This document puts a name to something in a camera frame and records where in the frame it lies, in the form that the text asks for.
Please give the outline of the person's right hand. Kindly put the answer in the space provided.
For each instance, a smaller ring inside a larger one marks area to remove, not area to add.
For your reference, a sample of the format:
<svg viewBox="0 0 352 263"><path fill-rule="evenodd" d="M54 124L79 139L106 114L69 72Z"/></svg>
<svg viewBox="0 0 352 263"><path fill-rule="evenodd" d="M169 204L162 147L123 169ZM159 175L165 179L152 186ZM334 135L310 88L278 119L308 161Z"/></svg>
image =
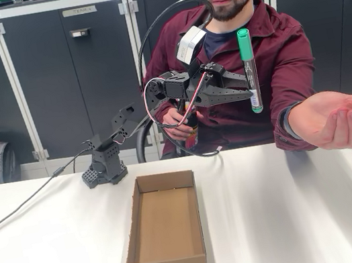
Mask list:
<svg viewBox="0 0 352 263"><path fill-rule="evenodd" d="M183 116L178 112L175 107L171 107L159 119L165 125L177 125L183 119ZM178 126L177 128L166 128L165 131L174 140L185 141L191 135L193 128L184 123Z"/></svg>

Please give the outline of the person's left hand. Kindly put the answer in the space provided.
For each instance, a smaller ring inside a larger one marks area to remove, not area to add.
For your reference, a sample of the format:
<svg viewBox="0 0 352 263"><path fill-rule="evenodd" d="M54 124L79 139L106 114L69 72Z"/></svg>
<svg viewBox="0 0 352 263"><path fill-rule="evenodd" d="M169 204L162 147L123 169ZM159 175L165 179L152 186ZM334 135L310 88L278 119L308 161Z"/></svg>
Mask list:
<svg viewBox="0 0 352 263"><path fill-rule="evenodd" d="M352 95L314 94L291 109L288 123L297 136L317 148L352 149Z"/></svg>

